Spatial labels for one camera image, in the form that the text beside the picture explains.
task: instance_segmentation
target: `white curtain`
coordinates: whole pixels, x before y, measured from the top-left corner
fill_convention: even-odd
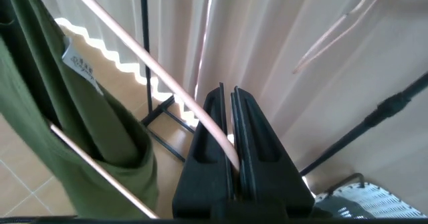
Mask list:
[[[54,17],[87,27],[121,61],[138,61],[78,0],[44,1]],[[142,42],[140,0],[98,1]],[[252,93],[302,169],[428,71],[428,0],[378,0],[354,29],[292,74],[311,45],[360,1],[148,0],[150,50],[200,104],[219,82],[227,95],[236,85]],[[428,164],[427,104],[425,91],[308,175],[312,186],[362,171],[405,193],[411,205],[428,200],[416,184],[427,181],[418,167]],[[392,181],[397,175],[400,181]]]

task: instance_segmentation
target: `floor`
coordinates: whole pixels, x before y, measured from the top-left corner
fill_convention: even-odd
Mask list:
[[[106,59],[102,52],[91,47],[81,35],[64,29],[73,37],[74,46],[94,68],[96,79],[118,98],[137,119],[147,115],[146,86],[135,80],[133,73],[119,71],[115,63]],[[161,103],[153,99],[153,105]],[[169,109],[180,116],[175,104]],[[186,157],[192,134],[170,119],[159,116],[149,128]],[[161,218],[172,217],[171,202],[183,164],[158,142],[154,153],[158,162],[158,207],[155,212]],[[0,116],[0,217],[25,215],[72,215],[75,214],[61,183],[44,167],[32,151]]]

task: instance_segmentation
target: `sunlight on floor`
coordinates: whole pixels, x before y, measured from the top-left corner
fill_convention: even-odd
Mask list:
[[[106,59],[113,61],[115,63],[115,66],[118,70],[125,73],[134,73],[135,80],[142,84],[147,85],[147,79],[145,77],[142,77],[140,75],[140,64],[139,63],[120,63],[119,61],[119,53],[117,51],[110,51],[106,49],[106,45],[104,44],[104,41],[101,39],[93,39],[90,38],[88,35],[88,31],[84,27],[78,27],[75,25],[72,25],[67,19],[65,18],[57,18],[55,21],[58,23],[58,25],[64,26],[70,31],[82,35],[90,46],[96,47],[99,50],[101,50],[102,54]],[[153,89],[152,97],[156,98],[159,101],[165,101],[167,98],[169,98],[172,93],[164,93],[158,91],[158,84],[159,80],[157,77],[152,77],[150,79],[151,86]],[[183,101],[177,96],[174,95],[175,102],[180,107],[180,117],[190,126],[196,126],[199,122],[198,119],[195,118],[195,115],[192,111],[184,111],[184,103]]]

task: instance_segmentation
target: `clothing tag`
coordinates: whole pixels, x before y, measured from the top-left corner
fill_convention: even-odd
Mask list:
[[[64,38],[64,44],[66,45],[66,51],[62,55],[62,61],[70,68],[72,68],[81,77],[85,78],[91,85],[93,85],[101,95],[104,95],[98,87],[94,76],[92,75],[92,67],[86,62],[83,57],[74,49],[72,45],[73,39],[70,37]]]

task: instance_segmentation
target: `green garment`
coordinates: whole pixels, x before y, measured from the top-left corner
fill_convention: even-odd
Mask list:
[[[151,209],[158,195],[152,143],[102,86],[62,61],[64,35],[40,0],[0,0],[1,113],[61,181],[80,217],[146,218],[63,143],[49,120]]]

